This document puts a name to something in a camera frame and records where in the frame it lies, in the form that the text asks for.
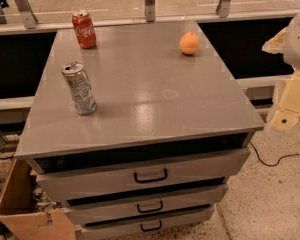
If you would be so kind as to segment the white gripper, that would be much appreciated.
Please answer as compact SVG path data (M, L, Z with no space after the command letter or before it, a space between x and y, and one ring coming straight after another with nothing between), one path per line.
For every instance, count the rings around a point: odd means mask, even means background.
M263 44L262 51L269 54L283 54L287 64L300 69L300 11L290 21L287 28L283 28ZM300 71L297 71L285 80L269 126L278 132L289 132L299 121Z

